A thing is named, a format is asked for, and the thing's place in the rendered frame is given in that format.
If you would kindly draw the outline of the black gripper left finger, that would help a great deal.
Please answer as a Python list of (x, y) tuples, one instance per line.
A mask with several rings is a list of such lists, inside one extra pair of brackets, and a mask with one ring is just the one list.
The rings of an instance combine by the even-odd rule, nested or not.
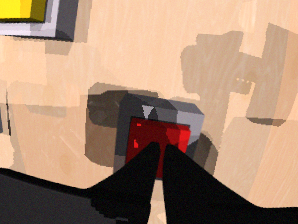
[(90, 188), (0, 168), (0, 224), (148, 224), (160, 144)]

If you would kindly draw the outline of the red button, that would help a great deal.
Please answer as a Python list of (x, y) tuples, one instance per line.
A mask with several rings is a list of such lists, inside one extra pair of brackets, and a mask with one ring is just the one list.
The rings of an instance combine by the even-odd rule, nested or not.
[(113, 173), (153, 141), (160, 144), (156, 180), (162, 181), (166, 145), (176, 145), (193, 160), (204, 120), (196, 104), (125, 93), (118, 105)]

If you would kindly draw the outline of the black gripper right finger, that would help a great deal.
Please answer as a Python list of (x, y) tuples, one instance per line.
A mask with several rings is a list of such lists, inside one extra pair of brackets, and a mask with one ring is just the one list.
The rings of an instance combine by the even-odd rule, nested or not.
[(298, 224), (298, 206), (250, 204), (176, 145), (166, 145), (162, 184), (166, 224)]

